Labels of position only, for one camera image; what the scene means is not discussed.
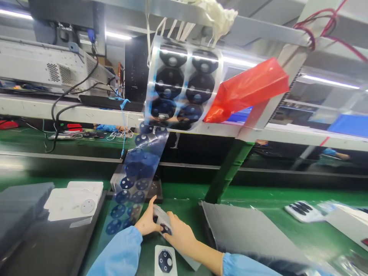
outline metal shelf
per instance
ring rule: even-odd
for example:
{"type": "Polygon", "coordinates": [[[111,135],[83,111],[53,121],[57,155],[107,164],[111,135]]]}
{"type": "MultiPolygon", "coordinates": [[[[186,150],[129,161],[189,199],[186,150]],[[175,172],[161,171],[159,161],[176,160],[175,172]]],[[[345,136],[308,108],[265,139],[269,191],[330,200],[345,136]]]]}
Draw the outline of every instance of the metal shelf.
{"type": "MultiPolygon", "coordinates": [[[[0,95],[0,114],[23,116],[31,118],[51,119],[52,100],[18,97],[15,95],[0,95]]],[[[75,103],[60,101],[55,108],[55,114],[61,109],[75,103]]],[[[144,116],[141,112],[123,111],[124,120],[128,127],[139,127],[144,116]]],[[[95,123],[107,125],[124,125],[122,112],[119,110],[106,110],[95,107],[75,107],[63,112],[60,120],[95,123]]],[[[241,125],[200,123],[191,131],[170,130],[191,134],[205,134],[213,136],[236,137],[241,125]]]]}
{"type": "Polygon", "coordinates": [[[368,139],[297,125],[269,123],[257,139],[300,145],[324,146],[347,150],[368,151],[368,139]]]}

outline light blue lab coat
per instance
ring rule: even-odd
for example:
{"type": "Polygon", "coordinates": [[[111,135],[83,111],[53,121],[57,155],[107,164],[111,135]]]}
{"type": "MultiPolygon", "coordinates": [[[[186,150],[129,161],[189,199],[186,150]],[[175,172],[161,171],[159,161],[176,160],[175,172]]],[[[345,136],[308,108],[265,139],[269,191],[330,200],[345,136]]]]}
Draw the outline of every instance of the light blue lab coat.
{"type": "MultiPolygon", "coordinates": [[[[87,276],[134,276],[141,253],[142,235],[130,226],[113,237],[93,263],[87,276]]],[[[267,266],[243,255],[226,253],[223,276],[281,276],[267,266]]]]}

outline white card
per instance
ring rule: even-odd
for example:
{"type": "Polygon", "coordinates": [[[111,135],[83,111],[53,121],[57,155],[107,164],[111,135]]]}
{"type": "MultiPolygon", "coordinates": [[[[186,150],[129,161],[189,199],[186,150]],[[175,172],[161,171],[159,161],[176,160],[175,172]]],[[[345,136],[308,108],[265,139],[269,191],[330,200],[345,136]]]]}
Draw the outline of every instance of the white card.
{"type": "Polygon", "coordinates": [[[175,249],[173,247],[155,246],[154,276],[177,276],[175,249]]]}

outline stack of paper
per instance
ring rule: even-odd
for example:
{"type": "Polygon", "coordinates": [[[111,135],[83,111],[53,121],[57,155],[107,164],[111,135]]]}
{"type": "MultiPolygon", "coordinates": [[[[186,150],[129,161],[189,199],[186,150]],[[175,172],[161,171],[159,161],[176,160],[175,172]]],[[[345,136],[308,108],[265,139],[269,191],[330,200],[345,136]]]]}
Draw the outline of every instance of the stack of paper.
{"type": "Polygon", "coordinates": [[[53,189],[44,205],[49,221],[93,216],[100,200],[103,182],[71,181],[67,188],[53,189]]]}

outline sticker sheet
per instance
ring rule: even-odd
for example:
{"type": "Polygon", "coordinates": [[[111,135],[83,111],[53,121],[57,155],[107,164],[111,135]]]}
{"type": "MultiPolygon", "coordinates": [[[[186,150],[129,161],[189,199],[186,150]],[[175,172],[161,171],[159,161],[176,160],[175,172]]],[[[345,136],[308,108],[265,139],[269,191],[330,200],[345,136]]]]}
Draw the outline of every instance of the sticker sheet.
{"type": "Polygon", "coordinates": [[[136,128],[134,143],[110,181],[115,194],[105,221],[107,235],[114,235],[139,219],[168,136],[168,130],[159,126],[142,122],[136,128]]]}
{"type": "Polygon", "coordinates": [[[222,69],[219,50],[156,36],[145,124],[183,131],[196,127],[216,97],[222,69]]]}

